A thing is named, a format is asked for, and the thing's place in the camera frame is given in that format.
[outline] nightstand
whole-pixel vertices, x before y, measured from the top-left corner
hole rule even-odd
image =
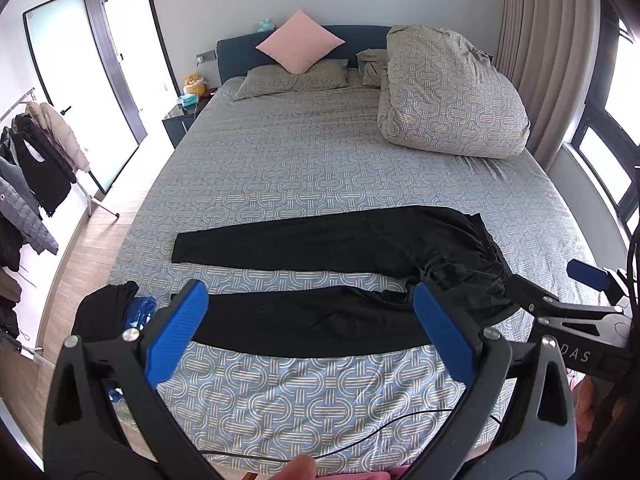
[[[174,148],[178,147],[182,138],[186,135],[187,131],[189,131],[189,128],[191,128],[193,121],[196,120],[196,117],[212,97],[213,95],[210,94],[204,95],[196,104],[187,107],[177,104],[169,111],[164,119],[162,119],[164,129]]]

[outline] curtain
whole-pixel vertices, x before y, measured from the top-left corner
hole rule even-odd
[[[544,170],[584,105],[599,31],[600,0],[505,0],[496,67],[520,94]]]

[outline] frosted glass door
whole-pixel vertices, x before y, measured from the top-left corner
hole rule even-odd
[[[53,106],[71,106],[65,120],[107,189],[138,143],[104,72],[84,0],[54,0],[28,12],[26,21]]]

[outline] human hand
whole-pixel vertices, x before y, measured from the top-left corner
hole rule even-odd
[[[316,461],[310,456],[300,455],[289,462],[284,469],[270,480],[314,480]]]
[[[596,398],[596,386],[591,377],[586,376],[572,391],[575,408],[575,425],[578,442],[584,442],[591,433],[593,421],[596,417],[593,409],[593,402]],[[618,420],[620,413],[625,407],[626,399],[621,397],[613,405],[611,418]]]

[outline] bed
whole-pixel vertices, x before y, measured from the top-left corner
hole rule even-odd
[[[346,40],[331,56],[384,48],[387,27],[327,27]],[[565,266],[593,257],[556,188],[526,150],[508,160],[403,148],[376,127],[380,90],[352,68],[346,88],[288,92],[238,102],[247,70],[265,63],[254,47],[264,34],[221,41],[224,84],[200,113],[153,184],[120,249],[110,283],[135,280],[140,294],[166,306],[190,278],[213,294],[354,285],[404,290],[385,276],[336,272],[267,272],[171,264],[179,232],[298,216],[401,205],[449,206],[481,213],[513,272],[568,302],[593,303],[595,292],[569,279]],[[523,310],[496,326],[524,341]],[[502,416],[513,383],[495,414]],[[199,449],[290,459],[332,453],[319,473],[390,469],[411,462],[448,412],[407,416],[336,452],[383,424],[417,410],[451,409],[463,386],[446,373],[432,346],[333,359],[254,356],[191,342],[158,392]],[[135,423],[123,400],[118,416]],[[494,436],[489,421],[478,444]],[[237,456],[212,463],[262,474],[282,466]]]

